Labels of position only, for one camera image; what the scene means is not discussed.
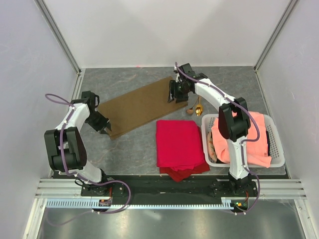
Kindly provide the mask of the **brown fabric napkin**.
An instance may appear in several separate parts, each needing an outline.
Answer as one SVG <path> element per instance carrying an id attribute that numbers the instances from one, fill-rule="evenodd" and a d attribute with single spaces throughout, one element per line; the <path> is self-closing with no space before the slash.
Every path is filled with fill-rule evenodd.
<path id="1" fill-rule="evenodd" d="M 110 138 L 114 140 L 188 106 L 188 102 L 167 101 L 171 80 L 172 77 L 167 77 L 101 103 L 98 112 L 110 120 L 111 130 L 108 130 Z"/>

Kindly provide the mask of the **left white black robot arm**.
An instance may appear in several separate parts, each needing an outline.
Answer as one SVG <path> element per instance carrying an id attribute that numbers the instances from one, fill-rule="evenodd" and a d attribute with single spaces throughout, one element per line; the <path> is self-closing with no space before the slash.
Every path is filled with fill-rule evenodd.
<path id="1" fill-rule="evenodd" d="M 45 97 L 57 104 L 67 105 L 68 113 L 54 129 L 47 130 L 44 141 L 50 168 L 75 179 L 84 195 L 108 196 L 112 192 L 105 172 L 87 159 L 85 145 L 80 135 L 84 124 L 100 134 L 111 132 L 110 120 L 97 111 L 98 95 L 84 91 L 79 99 L 67 101 L 54 94 Z"/>

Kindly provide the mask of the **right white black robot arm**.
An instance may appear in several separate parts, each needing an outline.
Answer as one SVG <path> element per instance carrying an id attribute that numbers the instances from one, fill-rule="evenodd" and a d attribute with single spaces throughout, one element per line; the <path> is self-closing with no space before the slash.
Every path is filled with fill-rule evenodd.
<path id="1" fill-rule="evenodd" d="M 168 103 L 186 102 L 190 92 L 206 99 L 218 110 L 218 130 L 226 139 L 230 168 L 228 181 L 214 181 L 212 187 L 230 196 L 258 194 L 258 187 L 252 180 L 252 173 L 247 162 L 246 143 L 248 130 L 256 125 L 248 112 L 244 98 L 235 98 L 215 86 L 203 73 L 195 73 L 190 64 L 174 66 L 176 79 L 169 83 Z"/>

